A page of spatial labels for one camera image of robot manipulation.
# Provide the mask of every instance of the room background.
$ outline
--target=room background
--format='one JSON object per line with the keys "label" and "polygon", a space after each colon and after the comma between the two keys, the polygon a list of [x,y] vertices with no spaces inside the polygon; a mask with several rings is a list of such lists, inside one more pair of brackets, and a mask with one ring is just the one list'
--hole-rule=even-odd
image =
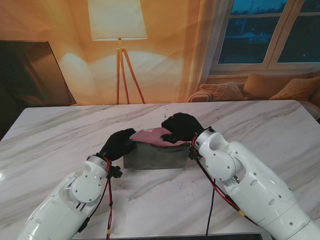
{"label": "room background", "polygon": [[[138,2],[147,38],[123,40],[121,44],[128,51],[145,103],[264,100],[272,95],[245,94],[252,74],[290,75],[281,88],[269,84],[279,82],[279,78],[262,80],[275,93],[291,79],[301,77],[294,74],[309,73],[303,79],[320,75],[320,47],[311,40],[320,37],[319,29],[314,30],[320,23],[318,0],[271,0],[268,4],[262,0]],[[299,18],[308,19],[302,23],[308,32],[299,32],[299,26],[295,30]],[[261,27],[252,20],[261,21]],[[0,3],[0,22],[1,51],[15,56],[8,57],[9,61],[2,59],[0,64],[5,76],[0,81],[1,108],[11,116],[1,120],[5,126],[2,135],[27,107],[117,103],[119,43],[92,39],[88,0],[5,0]],[[296,44],[308,49],[278,64],[286,41],[296,32],[305,39]],[[253,52],[259,52],[258,58]],[[299,56],[304,55],[305,60],[301,60]],[[11,69],[14,64],[19,68]],[[141,104],[126,63],[124,69],[130,103]],[[16,76],[19,71],[25,76]],[[37,90],[23,88],[20,82],[24,78],[33,80]],[[317,79],[311,82],[308,98],[320,86]],[[126,104],[121,71],[119,92],[119,103]],[[286,98],[300,100],[290,94]]]}

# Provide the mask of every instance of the window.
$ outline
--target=window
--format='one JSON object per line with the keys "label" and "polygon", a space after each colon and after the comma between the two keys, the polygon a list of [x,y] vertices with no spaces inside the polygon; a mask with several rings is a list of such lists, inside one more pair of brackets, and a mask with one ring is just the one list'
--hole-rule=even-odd
{"label": "window", "polygon": [[320,0],[228,0],[210,73],[320,66]]}

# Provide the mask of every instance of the window frame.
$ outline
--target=window frame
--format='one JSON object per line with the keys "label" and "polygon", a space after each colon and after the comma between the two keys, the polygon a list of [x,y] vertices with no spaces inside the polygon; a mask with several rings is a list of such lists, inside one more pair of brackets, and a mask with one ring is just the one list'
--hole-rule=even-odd
{"label": "window frame", "polygon": [[[288,0],[282,13],[267,13],[267,14],[246,14],[246,15],[231,15],[235,0],[227,0],[224,7],[224,14],[221,14],[222,21],[218,40],[215,40],[216,46],[213,53],[208,52],[207,60],[211,59],[209,75],[213,72],[241,72],[251,73],[252,71],[276,71],[276,70],[313,70],[320,67],[320,62],[277,62],[286,40],[298,16],[320,16],[320,12],[302,12],[300,9],[304,4],[304,0]],[[221,54],[227,25],[229,19],[232,18],[265,18],[265,17],[280,17],[271,37],[268,49],[266,51],[262,63],[223,63],[218,64]]]}

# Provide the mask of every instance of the white marble surface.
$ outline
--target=white marble surface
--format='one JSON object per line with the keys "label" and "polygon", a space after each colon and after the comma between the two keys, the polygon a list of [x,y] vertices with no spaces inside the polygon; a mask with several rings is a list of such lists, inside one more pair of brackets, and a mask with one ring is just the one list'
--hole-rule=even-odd
{"label": "white marble surface", "polygon": [[[177,112],[196,116],[227,141],[243,142],[320,225],[320,125],[296,101],[44,107],[26,109],[0,142],[0,239],[16,239],[50,191],[80,171],[113,132],[157,127]],[[212,187],[191,160],[183,169],[124,170],[112,188],[113,238],[205,233]],[[75,238],[105,238],[107,201]],[[260,231],[216,194],[210,234]]]}

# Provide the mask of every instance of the gray metal container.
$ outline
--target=gray metal container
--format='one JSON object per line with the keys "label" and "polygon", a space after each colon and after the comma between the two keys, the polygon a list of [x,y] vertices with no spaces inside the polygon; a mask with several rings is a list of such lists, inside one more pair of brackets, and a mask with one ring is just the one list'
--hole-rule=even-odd
{"label": "gray metal container", "polygon": [[188,160],[190,143],[179,146],[155,146],[129,140],[134,149],[123,156],[125,169],[177,169],[183,168]]}

